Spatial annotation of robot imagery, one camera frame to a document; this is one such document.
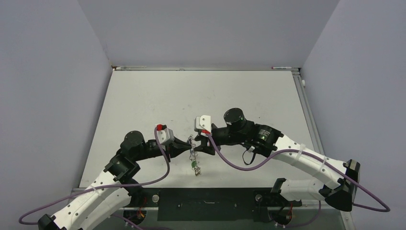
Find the grey metal keyring disc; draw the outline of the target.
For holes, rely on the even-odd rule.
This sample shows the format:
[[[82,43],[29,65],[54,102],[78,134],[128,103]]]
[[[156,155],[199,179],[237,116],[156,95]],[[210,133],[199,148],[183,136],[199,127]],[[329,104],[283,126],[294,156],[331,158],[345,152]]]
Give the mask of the grey metal keyring disc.
[[[189,137],[188,137],[188,139],[187,139],[187,143],[189,143],[189,141],[192,141],[193,142],[193,135],[190,135]],[[192,169],[194,170],[194,174],[195,174],[195,176],[199,176],[199,175],[201,175],[201,168],[199,167],[199,162],[197,161],[197,156],[198,156],[198,154],[196,153],[196,152],[194,152],[194,154],[191,154],[190,153],[190,156],[189,156],[189,160],[191,161],[191,163],[193,162],[193,161],[195,161],[195,162],[197,162],[197,165],[196,165],[196,167],[192,167]]]

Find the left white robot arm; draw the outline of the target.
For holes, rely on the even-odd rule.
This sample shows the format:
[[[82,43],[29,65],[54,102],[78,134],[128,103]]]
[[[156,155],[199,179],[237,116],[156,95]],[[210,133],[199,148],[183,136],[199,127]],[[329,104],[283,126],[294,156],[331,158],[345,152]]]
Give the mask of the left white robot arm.
[[[190,143],[174,137],[171,129],[155,132],[155,139],[145,141],[141,132],[130,131],[98,177],[68,205],[53,215],[38,220],[40,230],[91,230],[111,214],[128,204],[142,202],[142,183],[133,179],[140,171],[138,161],[164,157],[169,163],[185,151]]]

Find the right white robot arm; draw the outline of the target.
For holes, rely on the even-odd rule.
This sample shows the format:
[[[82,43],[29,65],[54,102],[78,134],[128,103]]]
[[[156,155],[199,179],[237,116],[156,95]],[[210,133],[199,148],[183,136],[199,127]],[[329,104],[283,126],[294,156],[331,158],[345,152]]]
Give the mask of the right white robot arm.
[[[356,184],[360,179],[359,162],[329,158],[299,144],[281,131],[256,124],[245,118],[240,108],[231,108],[224,114],[226,127],[217,127],[209,115],[194,120],[197,152],[215,155],[221,146],[240,145],[254,155],[285,162],[312,176],[309,180],[279,178],[271,191],[271,200],[277,205],[287,201],[325,201],[340,211],[352,211]]]

